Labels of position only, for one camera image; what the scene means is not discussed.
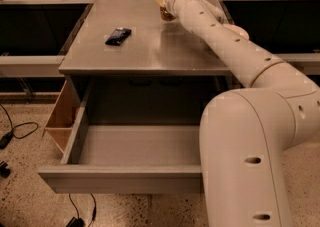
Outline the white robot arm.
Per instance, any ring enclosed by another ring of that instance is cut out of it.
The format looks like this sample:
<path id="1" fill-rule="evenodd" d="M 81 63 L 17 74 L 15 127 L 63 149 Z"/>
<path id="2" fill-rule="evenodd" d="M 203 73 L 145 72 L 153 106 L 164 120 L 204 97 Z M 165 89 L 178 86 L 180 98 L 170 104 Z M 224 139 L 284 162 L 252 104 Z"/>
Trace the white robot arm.
<path id="1" fill-rule="evenodd" d="M 203 39 L 241 83 L 205 107 L 199 130 L 210 227 L 293 227 L 282 153 L 320 130 L 320 89 L 305 74 L 224 23 L 206 0 L 155 0 Z"/>

